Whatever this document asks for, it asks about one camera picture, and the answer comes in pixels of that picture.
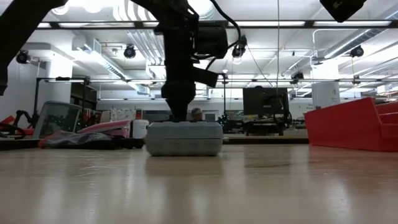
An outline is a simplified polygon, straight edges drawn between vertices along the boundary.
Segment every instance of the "red plastic bin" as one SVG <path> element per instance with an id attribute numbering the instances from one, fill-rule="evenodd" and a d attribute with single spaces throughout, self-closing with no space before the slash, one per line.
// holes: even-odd
<path id="1" fill-rule="evenodd" d="M 398 152 L 398 103 L 342 103 L 306 113 L 305 125 L 314 146 Z"/>

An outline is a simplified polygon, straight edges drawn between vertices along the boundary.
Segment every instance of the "black robotic arm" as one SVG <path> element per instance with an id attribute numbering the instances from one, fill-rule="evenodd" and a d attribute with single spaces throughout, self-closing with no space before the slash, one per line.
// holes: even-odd
<path id="1" fill-rule="evenodd" d="M 51 9 L 67 0 L 13 0 L 0 17 L 0 96 L 7 88 L 7 67 Z M 199 15 L 187 0 L 132 0 L 159 21 L 156 34 L 164 35 L 166 82 L 162 97 L 174 117 L 185 121 L 195 97 L 195 82 L 215 86 L 218 74 L 195 68 L 197 54 L 223 58 L 228 50 L 224 27 L 199 26 Z"/>

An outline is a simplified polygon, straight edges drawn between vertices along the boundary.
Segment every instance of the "table surface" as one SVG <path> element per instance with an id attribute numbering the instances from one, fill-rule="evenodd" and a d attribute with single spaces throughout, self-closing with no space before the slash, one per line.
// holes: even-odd
<path id="1" fill-rule="evenodd" d="M 245 134 L 224 134 L 224 138 L 231 139 L 308 139 L 307 135 L 285 135 L 285 136 L 261 136 L 261 135 L 250 135 L 246 136 Z"/>
<path id="2" fill-rule="evenodd" d="M 0 152 L 1 223 L 398 223 L 398 154 L 223 146 Z"/>

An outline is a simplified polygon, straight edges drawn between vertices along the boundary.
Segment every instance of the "monitor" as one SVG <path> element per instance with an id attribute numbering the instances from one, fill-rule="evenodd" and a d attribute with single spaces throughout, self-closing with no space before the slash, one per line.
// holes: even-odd
<path id="1" fill-rule="evenodd" d="M 287 88 L 244 88 L 245 115 L 289 114 Z"/>

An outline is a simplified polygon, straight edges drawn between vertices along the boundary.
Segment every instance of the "metal pole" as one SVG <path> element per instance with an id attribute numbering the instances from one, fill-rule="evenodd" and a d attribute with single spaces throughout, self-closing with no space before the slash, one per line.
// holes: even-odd
<path id="1" fill-rule="evenodd" d="M 226 115 L 226 74 L 223 75 L 224 77 L 224 114 Z"/>
<path id="2" fill-rule="evenodd" d="M 40 87 L 41 78 L 36 78 L 36 89 L 35 89 L 35 101 L 33 105 L 33 115 L 32 115 L 32 127 L 36 128 L 36 123 L 39 118 L 39 114 L 37 112 L 37 102 L 39 100 L 39 87 Z"/>
<path id="3" fill-rule="evenodd" d="M 88 84 L 88 80 L 85 79 L 83 82 L 83 96 L 82 96 L 82 100 L 81 100 L 81 122 L 84 123 L 84 118 L 85 118 L 85 104 L 86 104 L 86 86 Z"/>

